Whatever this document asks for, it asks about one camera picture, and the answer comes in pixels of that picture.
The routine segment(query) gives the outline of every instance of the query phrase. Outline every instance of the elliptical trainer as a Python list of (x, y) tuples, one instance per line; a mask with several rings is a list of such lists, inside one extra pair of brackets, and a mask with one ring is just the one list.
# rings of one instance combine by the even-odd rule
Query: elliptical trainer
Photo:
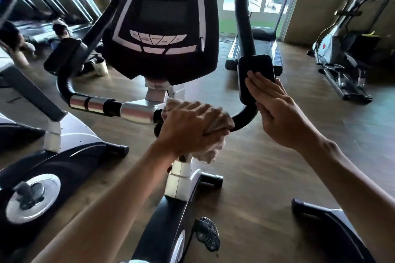
[(383, 1), (369, 29), (349, 31), (348, 24), (353, 17), (362, 15), (359, 9), (366, 1), (347, 0), (343, 9), (335, 12), (336, 21), (321, 32), (312, 50), (307, 53), (316, 58), (318, 65), (323, 65), (319, 72), (328, 78), (343, 100), (365, 104), (370, 103), (372, 97), (365, 91), (367, 66), (364, 61), (371, 56), (379, 40), (379, 37), (368, 34), (389, 0)]
[[(247, 0), (240, 0), (237, 5), (240, 5), (236, 11), (238, 19), (249, 23), (248, 7), (244, 6)], [(73, 90), (71, 76), (103, 33), (105, 60), (130, 79), (138, 75), (145, 77), (148, 92), (144, 100), (119, 102)], [(239, 36), (244, 50), (244, 57), (238, 62), (239, 89), (245, 107), (233, 117), (233, 131), (246, 126), (257, 114), (255, 100), (244, 84), (247, 71), (260, 71), (274, 80), (270, 56), (255, 55), (251, 26), (241, 29)], [(57, 86), (71, 108), (122, 117), (139, 124), (156, 124), (155, 135), (158, 136), (163, 123), (161, 108), (166, 98), (184, 98), (183, 83), (215, 70), (218, 39), (216, 0), (111, 0), (82, 41), (64, 39), (47, 62), (58, 62), (62, 67)], [(182, 262), (193, 233), (209, 251), (218, 251), (220, 240), (214, 223), (208, 218), (190, 222), (188, 211), (199, 183), (219, 188), (223, 178), (202, 172), (196, 163), (190, 155), (173, 163), (164, 196), (130, 262)]]
[[(15, 2), (0, 0), (0, 25)], [(129, 148), (102, 141), (82, 121), (62, 111), (9, 57), (1, 58), (0, 73), (10, 87), (49, 117), (43, 150), (0, 171), (0, 250), (15, 260), (104, 155), (125, 157)]]

